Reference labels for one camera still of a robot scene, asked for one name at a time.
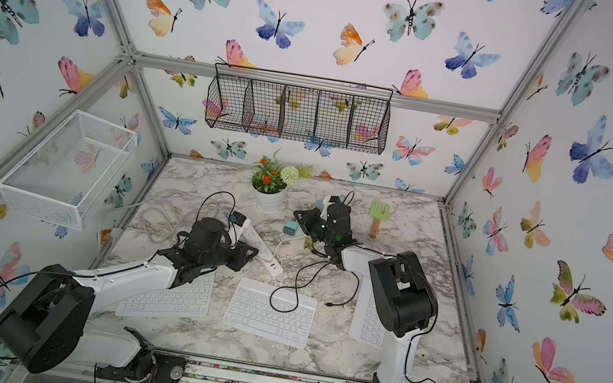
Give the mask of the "yellow plug adapter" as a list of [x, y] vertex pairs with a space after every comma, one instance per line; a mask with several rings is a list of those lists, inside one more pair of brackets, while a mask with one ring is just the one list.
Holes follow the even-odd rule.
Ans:
[[303, 246], [303, 248], [304, 248], [304, 249], [307, 249], [307, 250], [313, 250], [313, 246], [314, 246], [313, 239], [312, 239], [312, 238], [309, 238], [309, 237], [307, 236], [307, 237], [305, 238], [305, 240], [304, 240], [304, 246]]

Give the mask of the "white power strip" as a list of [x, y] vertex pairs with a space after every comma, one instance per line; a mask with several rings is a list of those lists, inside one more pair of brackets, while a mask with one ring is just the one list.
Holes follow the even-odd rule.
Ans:
[[270, 247], [267, 246], [264, 240], [259, 236], [251, 220], [247, 219], [244, 223], [242, 235], [244, 236], [247, 244], [258, 250], [259, 254], [256, 256], [256, 258], [260, 261], [260, 263], [262, 263], [270, 276], [275, 278], [281, 276], [283, 274], [283, 267], [275, 257], [275, 254], [272, 252]]

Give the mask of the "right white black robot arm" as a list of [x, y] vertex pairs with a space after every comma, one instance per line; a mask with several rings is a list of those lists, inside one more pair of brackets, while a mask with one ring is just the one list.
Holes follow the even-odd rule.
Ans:
[[334, 196], [325, 211], [296, 210], [294, 219], [308, 238], [323, 245], [332, 264], [353, 273], [361, 288], [371, 291], [386, 330], [374, 383], [414, 383], [409, 375], [420, 336], [438, 317], [435, 292], [413, 252], [386, 254], [353, 238], [350, 214], [351, 208]]

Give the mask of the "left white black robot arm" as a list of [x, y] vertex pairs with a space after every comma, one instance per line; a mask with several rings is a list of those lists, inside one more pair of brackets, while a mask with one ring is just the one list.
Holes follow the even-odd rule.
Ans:
[[151, 342], [130, 327], [120, 333], [91, 327], [89, 317], [130, 297], [191, 284], [219, 267], [241, 271], [258, 254], [239, 229], [205, 217], [144, 260], [84, 271], [50, 265], [0, 314], [0, 340], [31, 374], [91, 362], [119, 381], [154, 383], [159, 365]]

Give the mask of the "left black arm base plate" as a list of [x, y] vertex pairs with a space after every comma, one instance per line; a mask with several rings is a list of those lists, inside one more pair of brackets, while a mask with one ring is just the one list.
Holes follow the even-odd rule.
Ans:
[[98, 364], [94, 368], [97, 377], [119, 383], [179, 383], [184, 377], [188, 361], [185, 357], [165, 354], [135, 328], [125, 327], [124, 337], [132, 339], [137, 352], [122, 365]]

